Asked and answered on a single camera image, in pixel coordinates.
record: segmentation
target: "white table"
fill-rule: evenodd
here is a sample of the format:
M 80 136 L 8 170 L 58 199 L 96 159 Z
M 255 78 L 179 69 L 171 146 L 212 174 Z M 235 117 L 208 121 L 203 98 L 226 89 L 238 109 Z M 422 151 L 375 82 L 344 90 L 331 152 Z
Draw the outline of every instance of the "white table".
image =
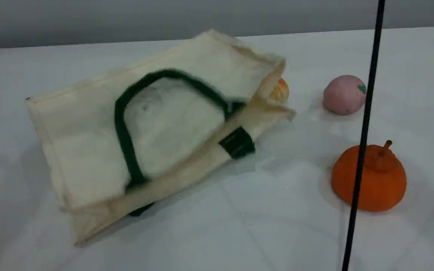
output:
M 330 169 L 358 144 L 362 110 L 321 106 L 336 76 L 367 81 L 373 31 L 246 37 L 287 58 L 289 106 L 298 112 L 258 144 L 141 218 L 125 218 L 74 248 L 24 106 L 37 96 L 179 43 L 89 44 L 0 50 L 0 270 L 340 270 L 349 207 Z M 434 28 L 385 30 L 369 144 L 391 147 L 408 173 L 403 201 L 359 212 L 351 270 L 434 270 Z

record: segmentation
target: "gray wall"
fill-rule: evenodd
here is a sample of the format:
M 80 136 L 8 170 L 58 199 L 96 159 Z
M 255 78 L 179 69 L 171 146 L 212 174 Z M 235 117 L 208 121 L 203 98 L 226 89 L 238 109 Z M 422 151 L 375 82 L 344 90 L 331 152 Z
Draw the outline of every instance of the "gray wall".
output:
M 377 0 L 0 0 L 0 47 L 372 29 Z M 388 0 L 385 27 L 434 26 L 434 0 Z

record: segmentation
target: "orange stem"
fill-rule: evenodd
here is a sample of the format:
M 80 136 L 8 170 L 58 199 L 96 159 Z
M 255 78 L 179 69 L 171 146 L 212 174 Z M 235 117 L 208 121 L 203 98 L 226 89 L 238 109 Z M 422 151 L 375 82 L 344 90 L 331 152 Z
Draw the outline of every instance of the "orange stem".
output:
M 393 141 L 386 140 L 386 143 L 384 144 L 383 149 L 381 149 L 381 151 L 379 152 L 379 156 L 384 156 L 384 154 L 386 153 L 386 150 L 389 149 L 391 144 L 393 144 Z

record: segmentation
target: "canvas bag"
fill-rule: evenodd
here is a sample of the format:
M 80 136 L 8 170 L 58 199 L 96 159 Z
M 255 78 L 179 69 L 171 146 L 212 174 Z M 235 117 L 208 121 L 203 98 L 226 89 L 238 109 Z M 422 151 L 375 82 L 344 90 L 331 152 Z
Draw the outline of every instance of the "canvas bag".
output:
M 237 129 L 255 141 L 280 119 L 292 118 L 293 110 L 268 100 L 284 67 L 282 57 L 209 30 L 150 59 L 26 100 L 75 244 L 230 161 L 220 143 Z M 141 91 L 128 104 L 125 122 L 150 181 L 125 193 L 129 173 L 115 132 L 115 101 L 162 69 L 201 79 L 246 106 L 226 121 L 185 82 L 160 79 Z

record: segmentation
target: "green leaf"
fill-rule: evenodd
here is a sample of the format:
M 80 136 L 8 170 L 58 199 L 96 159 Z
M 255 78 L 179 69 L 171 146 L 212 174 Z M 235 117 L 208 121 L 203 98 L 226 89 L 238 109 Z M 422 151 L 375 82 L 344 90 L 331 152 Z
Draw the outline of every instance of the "green leaf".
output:
M 358 86 L 359 90 L 362 91 L 364 94 L 366 94 L 366 86 L 365 85 L 359 85 Z

